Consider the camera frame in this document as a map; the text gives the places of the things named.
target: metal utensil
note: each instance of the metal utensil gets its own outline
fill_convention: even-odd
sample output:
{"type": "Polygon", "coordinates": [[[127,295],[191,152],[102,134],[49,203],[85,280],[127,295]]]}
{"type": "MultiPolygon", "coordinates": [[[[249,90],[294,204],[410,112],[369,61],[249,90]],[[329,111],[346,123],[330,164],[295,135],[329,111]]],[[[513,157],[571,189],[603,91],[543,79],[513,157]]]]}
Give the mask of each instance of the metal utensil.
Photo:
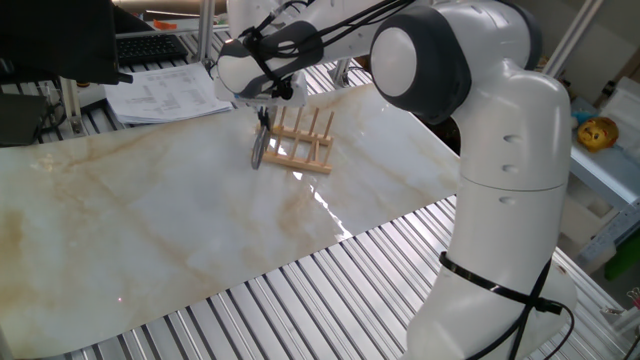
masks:
{"type": "Polygon", "coordinates": [[[258,110],[260,130],[258,131],[258,136],[256,136],[256,141],[253,143],[253,154],[251,155],[251,167],[254,170],[258,170],[260,167],[262,156],[269,146],[269,140],[271,139],[271,127],[277,112],[277,106],[271,106],[269,108],[262,107],[258,110]]]}

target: wooden peg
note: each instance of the wooden peg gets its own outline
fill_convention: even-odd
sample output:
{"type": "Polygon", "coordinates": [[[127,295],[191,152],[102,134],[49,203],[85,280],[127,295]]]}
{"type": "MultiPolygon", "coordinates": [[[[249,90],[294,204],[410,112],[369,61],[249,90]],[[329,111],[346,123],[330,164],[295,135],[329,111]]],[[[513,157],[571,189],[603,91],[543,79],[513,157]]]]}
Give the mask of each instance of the wooden peg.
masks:
{"type": "Polygon", "coordinates": [[[296,124],[293,126],[293,132],[298,131],[298,125],[300,125],[300,119],[302,118],[302,108],[298,110],[298,117],[296,118],[296,124]]]}
{"type": "Polygon", "coordinates": [[[262,161],[290,166],[297,169],[315,171],[322,174],[330,174],[331,170],[333,170],[333,167],[330,164],[327,164],[326,166],[322,166],[321,164],[316,162],[310,162],[307,164],[303,159],[294,158],[293,160],[291,160],[288,157],[284,156],[273,156],[273,153],[270,152],[264,154],[262,161]]]}
{"type": "Polygon", "coordinates": [[[307,155],[307,161],[306,161],[307,163],[311,161],[311,155],[313,155],[313,151],[315,150],[317,143],[318,143],[317,141],[314,141],[310,144],[311,146],[309,146],[309,155],[307,155]]]}
{"type": "Polygon", "coordinates": [[[276,140],[276,156],[278,156],[278,150],[280,149],[280,142],[282,141],[282,130],[284,129],[284,116],[287,113],[287,107],[282,108],[282,116],[280,116],[280,132],[278,132],[278,140],[276,140]]]}
{"type": "Polygon", "coordinates": [[[313,161],[318,161],[318,159],[320,159],[320,141],[316,141],[316,152],[315,152],[315,159],[313,159],[313,161]]]}
{"type": "Polygon", "coordinates": [[[291,150],[291,155],[289,155],[290,160],[296,156],[296,150],[298,150],[299,142],[300,142],[300,136],[296,134],[296,141],[293,143],[293,150],[291,150]]]}
{"type": "Polygon", "coordinates": [[[331,147],[333,146],[333,141],[331,143],[329,143],[329,146],[327,147],[327,153],[324,155],[324,161],[322,162],[322,166],[326,166],[327,165],[327,161],[329,161],[329,154],[331,154],[331,147]]]}
{"type": "Polygon", "coordinates": [[[309,135],[313,134],[313,128],[316,127],[316,120],[318,119],[319,108],[316,108],[315,114],[313,114],[313,121],[311,122],[311,128],[309,129],[309,135]]]}
{"type": "Polygon", "coordinates": [[[280,127],[284,124],[284,116],[287,114],[287,107],[282,108],[282,116],[280,116],[280,127]]]}
{"type": "Polygon", "coordinates": [[[333,122],[333,115],[335,115],[335,111],[332,111],[331,115],[329,115],[329,122],[327,123],[327,128],[324,130],[325,139],[329,136],[329,129],[331,128],[331,122],[333,122]]]}

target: computer monitor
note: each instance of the computer monitor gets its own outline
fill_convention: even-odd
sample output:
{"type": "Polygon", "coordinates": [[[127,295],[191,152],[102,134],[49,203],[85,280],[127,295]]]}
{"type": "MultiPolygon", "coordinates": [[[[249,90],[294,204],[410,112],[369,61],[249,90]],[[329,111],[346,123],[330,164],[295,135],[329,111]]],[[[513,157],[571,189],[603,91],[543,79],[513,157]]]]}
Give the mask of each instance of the computer monitor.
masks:
{"type": "Polygon", "coordinates": [[[14,78],[26,81],[48,73],[79,82],[131,82],[118,71],[112,6],[111,0],[2,0],[0,58],[15,64],[14,78]]]}

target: metal frame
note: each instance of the metal frame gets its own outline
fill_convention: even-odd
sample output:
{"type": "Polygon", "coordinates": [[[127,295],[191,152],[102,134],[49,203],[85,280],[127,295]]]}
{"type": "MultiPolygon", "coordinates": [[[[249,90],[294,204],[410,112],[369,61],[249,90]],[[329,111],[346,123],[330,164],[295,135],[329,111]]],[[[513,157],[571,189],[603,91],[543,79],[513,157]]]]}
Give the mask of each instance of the metal frame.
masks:
{"type": "Polygon", "coordinates": [[[64,111],[71,130],[74,134],[82,133],[80,99],[78,98],[78,85],[75,80],[60,77],[60,86],[62,87],[62,101],[64,103],[64,111]]]}
{"type": "MultiPolygon", "coordinates": [[[[213,25],[212,32],[217,31],[227,31],[229,29],[229,25],[213,25]]],[[[135,37],[144,37],[144,36],[156,36],[156,35],[178,35],[178,34],[190,34],[199,31],[196,28],[188,28],[188,29],[176,29],[176,30],[149,30],[149,31],[140,31],[134,33],[124,33],[124,34],[116,34],[116,39],[126,39],[126,38],[135,38],[135,37]]]]}
{"type": "MultiPolygon", "coordinates": [[[[593,22],[595,16],[604,4],[605,0],[586,0],[569,30],[564,35],[560,44],[554,51],[553,55],[543,69],[543,73],[549,76],[558,77],[562,73],[569,57],[574,49],[584,37],[589,26],[593,22]]],[[[580,252],[576,261],[581,266],[587,266],[592,260],[596,259],[606,248],[612,244],[620,245],[626,236],[630,235],[633,230],[638,228],[640,215],[638,214],[639,205],[636,197],[638,194],[629,193],[618,180],[616,180],[606,169],[600,166],[589,165],[590,160],[585,157],[584,152],[575,149],[571,151],[571,172],[574,173],[581,181],[591,187],[600,196],[605,198],[612,206],[621,210],[620,214],[614,218],[602,231],[580,252]]],[[[617,166],[625,166],[620,164],[620,159],[616,161],[617,166]]]]}
{"type": "Polygon", "coordinates": [[[198,26],[198,53],[197,61],[211,59],[211,44],[213,41],[213,20],[216,11],[215,0],[201,0],[200,26],[198,26]]]}
{"type": "Polygon", "coordinates": [[[578,46],[580,40],[587,32],[589,25],[593,22],[598,10],[604,3],[604,0],[585,0],[584,5],[578,12],[578,15],[569,26],[566,34],[560,40],[560,44],[551,55],[542,72],[554,78],[560,76],[567,60],[571,56],[573,50],[578,46]]]}

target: aluminum slat table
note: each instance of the aluminum slat table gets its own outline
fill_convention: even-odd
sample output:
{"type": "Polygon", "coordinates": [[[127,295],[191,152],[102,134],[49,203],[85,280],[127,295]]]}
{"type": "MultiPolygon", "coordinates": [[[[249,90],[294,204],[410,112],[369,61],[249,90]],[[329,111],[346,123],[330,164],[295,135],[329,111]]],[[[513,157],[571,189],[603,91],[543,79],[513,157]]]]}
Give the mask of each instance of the aluminum slat table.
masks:
{"type": "MultiPolygon", "coordinates": [[[[179,38],[187,49],[197,48],[192,34],[179,38]]],[[[228,33],[214,33],[214,56],[228,38],[228,33]]],[[[191,56],[121,70],[180,66],[191,56]]],[[[309,94],[335,89],[328,74],[335,66],[304,70],[309,94]]],[[[349,69],[350,85],[372,81],[355,61],[349,69]]],[[[43,86],[3,85],[0,90],[37,95],[43,86]]],[[[108,108],[82,120],[85,135],[133,127],[120,124],[108,108]]],[[[74,136],[66,122],[38,142],[74,136]]],[[[455,196],[443,199],[117,337],[49,360],[397,359],[406,348],[409,321],[440,269],[438,256],[449,245],[455,206],[455,196]]],[[[554,359],[622,358],[631,344],[599,315],[601,308],[619,305],[559,250],[554,260],[574,279],[579,301],[574,333],[554,359]]],[[[568,325],[528,358],[543,359],[567,330],[568,325]]]]}

